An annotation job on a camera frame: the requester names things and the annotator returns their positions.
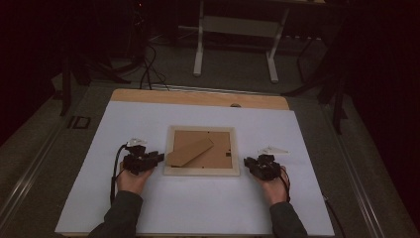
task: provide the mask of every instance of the gray floor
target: gray floor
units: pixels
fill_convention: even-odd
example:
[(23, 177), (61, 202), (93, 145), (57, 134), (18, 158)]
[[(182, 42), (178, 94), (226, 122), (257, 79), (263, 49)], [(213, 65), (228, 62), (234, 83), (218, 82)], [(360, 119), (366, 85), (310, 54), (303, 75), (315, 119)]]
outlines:
[[(157, 50), (155, 70), (164, 74), (171, 90), (194, 87), (278, 94), (301, 85), (295, 60), (303, 43), (298, 40), (285, 39), (280, 43), (275, 57), (278, 84), (269, 82), (263, 52), (221, 51), (219, 46), (206, 48), (202, 75), (195, 77), (192, 75), (195, 49), (188, 40), (183, 39), (177, 47), (153, 44)], [(305, 75), (317, 65), (324, 51), (319, 42), (308, 51), (302, 62)], [(125, 87), (139, 87), (143, 71), (125, 75), (133, 81)], [(159, 80), (154, 73), (152, 77), (152, 81)], [(89, 87), (73, 86), (73, 106), (68, 117), (60, 118), (60, 102), (49, 100), (0, 148), (0, 202), (3, 204), (28, 164), (38, 157), (37, 152), (44, 148), (51, 132), (60, 129), (53, 145), (45, 149), (48, 151), (45, 162), (40, 165), (26, 198), (11, 216), (4, 237), (61, 237), (53, 231), (65, 200), (112, 91), (123, 86), (101, 80), (99, 75), (95, 78)], [(164, 89), (164, 86), (156, 83), (153, 88)], [(418, 237), (351, 98), (345, 98), (344, 108), (349, 118), (342, 121), (343, 136), (337, 136), (331, 127), (331, 108), (317, 103), (316, 92), (313, 89), (287, 100), (297, 115), (321, 189), (329, 197), (347, 237)], [(89, 128), (65, 128), (69, 116), (73, 115), (91, 117)], [(336, 237), (343, 237), (331, 212), (330, 216)]]

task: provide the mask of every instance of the white paper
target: white paper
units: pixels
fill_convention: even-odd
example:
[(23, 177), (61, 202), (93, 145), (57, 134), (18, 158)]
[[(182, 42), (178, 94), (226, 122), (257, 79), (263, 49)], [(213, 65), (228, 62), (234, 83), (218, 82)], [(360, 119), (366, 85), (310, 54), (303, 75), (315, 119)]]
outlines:
[(309, 235), (334, 235), (293, 111), (116, 101), (107, 106), (55, 232), (87, 233), (103, 222), (120, 146), (136, 136), (148, 140), (146, 152), (163, 153), (170, 125), (235, 127), (241, 174), (168, 177), (160, 163), (142, 194), (139, 234), (271, 234), (268, 205), (243, 158), (256, 158), (258, 149), (275, 142), (290, 152), (275, 158), (287, 167), (291, 204)]

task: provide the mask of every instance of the table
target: table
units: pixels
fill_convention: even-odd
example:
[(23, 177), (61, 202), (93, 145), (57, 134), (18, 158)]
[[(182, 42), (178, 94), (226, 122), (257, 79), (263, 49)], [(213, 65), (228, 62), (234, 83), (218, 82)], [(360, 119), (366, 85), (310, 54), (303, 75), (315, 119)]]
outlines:
[[(242, 108), (229, 107), (234, 103)], [(86, 235), (102, 222), (109, 209), (109, 181), (116, 151), (130, 136), (141, 134), (149, 141), (147, 151), (163, 152), (168, 121), (193, 126), (235, 125), (240, 158), (255, 157), (257, 148), (267, 143), (284, 146), (291, 155), (276, 159), (289, 170), (292, 205), (309, 234), (334, 235), (296, 118), (283, 97), (133, 89), (113, 93), (55, 232)], [(237, 178), (167, 177), (159, 164), (144, 190), (137, 232), (270, 234), (263, 193), (240, 164), (241, 175)]]
[(203, 62), (203, 34), (204, 32), (217, 32), (226, 34), (236, 34), (245, 36), (273, 38), (272, 46), (266, 52), (266, 60), (270, 80), (273, 83), (278, 82), (277, 70), (274, 63), (274, 55), (277, 50), (278, 43), (281, 39), (281, 34), (286, 23), (287, 16), (290, 10), (290, 4), (310, 4), (310, 5), (325, 5), (324, 0), (280, 0), (272, 1), (275, 3), (285, 4), (283, 9), (279, 12), (281, 19), (279, 22), (274, 21), (257, 21), (248, 19), (239, 19), (232, 17), (211, 16), (204, 13), (204, 0), (200, 1), (199, 21), (198, 21), (198, 44), (195, 55), (194, 71), (195, 76), (201, 75), (201, 66)]

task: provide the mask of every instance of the person's right hand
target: person's right hand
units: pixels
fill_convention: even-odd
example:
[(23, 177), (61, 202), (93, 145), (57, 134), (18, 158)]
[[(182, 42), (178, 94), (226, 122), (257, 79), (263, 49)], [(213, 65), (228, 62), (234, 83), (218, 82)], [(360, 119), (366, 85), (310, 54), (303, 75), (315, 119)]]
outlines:
[(117, 178), (118, 190), (130, 191), (140, 195), (154, 169), (145, 171), (137, 176), (131, 174), (129, 171), (122, 171)]
[[(281, 172), (281, 177), (286, 182), (287, 187), (289, 187), (290, 181), (288, 179), (287, 173), (285, 172), (286, 167), (282, 166), (281, 168), (283, 169)], [(269, 205), (287, 201), (287, 190), (280, 178), (275, 178), (274, 180), (261, 180), (257, 177), (254, 178), (262, 187), (265, 199)]]

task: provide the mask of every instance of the black cable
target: black cable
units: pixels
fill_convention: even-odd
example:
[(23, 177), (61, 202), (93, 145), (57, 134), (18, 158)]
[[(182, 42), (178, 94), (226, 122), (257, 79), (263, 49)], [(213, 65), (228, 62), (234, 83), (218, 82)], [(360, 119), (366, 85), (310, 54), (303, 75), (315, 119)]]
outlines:
[(322, 193), (322, 195), (324, 196), (324, 201), (325, 201), (325, 204), (327, 204), (327, 206), (328, 206), (328, 208), (330, 209), (331, 213), (333, 213), (334, 219), (336, 219), (337, 224), (339, 225), (339, 228), (340, 228), (340, 231), (341, 231), (341, 233), (342, 233), (343, 237), (344, 237), (344, 238), (346, 238), (346, 234), (344, 233), (343, 226), (342, 226), (342, 224), (341, 224), (341, 222), (340, 222), (340, 220), (339, 220), (339, 218), (338, 218), (338, 216), (337, 216), (336, 212), (334, 211), (333, 206), (332, 206), (332, 205), (330, 204), (330, 202), (328, 201), (328, 197), (327, 197), (326, 195), (324, 195), (324, 193), (323, 193), (323, 192), (321, 192), (321, 193)]
[(287, 176), (287, 180), (288, 180), (289, 185), (287, 185), (287, 182), (283, 179), (283, 177), (282, 177), (281, 175), (280, 175), (280, 179), (281, 179), (281, 181), (283, 182), (284, 187), (286, 188), (286, 192), (287, 192), (287, 202), (290, 202), (290, 185), (291, 185), (291, 183), (290, 183), (290, 179), (289, 179), (289, 177), (288, 177), (288, 174), (287, 174), (286, 170), (285, 170), (284, 168), (282, 168), (282, 167), (280, 167), (280, 169), (281, 169), (282, 171), (284, 171), (284, 174)]
[(125, 148), (127, 148), (126, 145), (122, 145), (117, 152), (117, 156), (115, 157), (114, 172), (113, 172), (112, 177), (111, 177), (111, 193), (110, 193), (110, 197), (109, 197), (110, 201), (111, 201), (111, 204), (112, 204), (112, 202), (114, 202), (114, 198), (115, 198), (115, 182), (117, 181), (117, 177), (118, 177), (117, 176), (118, 158), (120, 157), (121, 151)]
[(147, 76), (148, 76), (148, 85), (149, 85), (149, 89), (150, 89), (150, 90), (152, 90), (152, 84), (151, 84), (151, 74), (150, 74), (150, 71), (149, 71), (150, 67), (151, 67), (151, 64), (149, 64), (149, 66), (148, 66), (148, 70), (146, 70), (146, 74), (147, 74)]
[(144, 60), (144, 64), (145, 64), (146, 70), (143, 73), (142, 78), (140, 80), (140, 89), (142, 89), (142, 87), (143, 87), (143, 81), (144, 81), (146, 75), (148, 76), (148, 82), (150, 82), (150, 73), (149, 73), (149, 70), (150, 70), (150, 67), (152, 66), (152, 64), (154, 63), (154, 61), (155, 61), (155, 59), (157, 57), (156, 50), (153, 47), (149, 46), (149, 45), (148, 45), (148, 47), (151, 48), (154, 51), (154, 57), (152, 58), (152, 60), (151, 60), (151, 62), (150, 62), (149, 65), (148, 65), (148, 61), (146, 60), (146, 58)]
[(163, 73), (161, 73), (161, 72), (158, 72), (156, 69), (155, 69), (155, 67), (153, 66), (153, 65), (151, 65), (151, 69), (152, 69), (152, 71), (155, 73), (155, 75), (157, 76), (157, 78), (158, 78), (158, 82), (152, 82), (152, 84), (154, 84), (154, 83), (157, 83), (157, 84), (163, 84), (164, 85), (164, 87), (166, 87), (166, 90), (168, 90), (168, 91), (170, 91), (169, 90), (169, 87), (166, 85), (166, 83), (165, 83), (165, 81), (166, 81), (166, 76), (163, 74)]

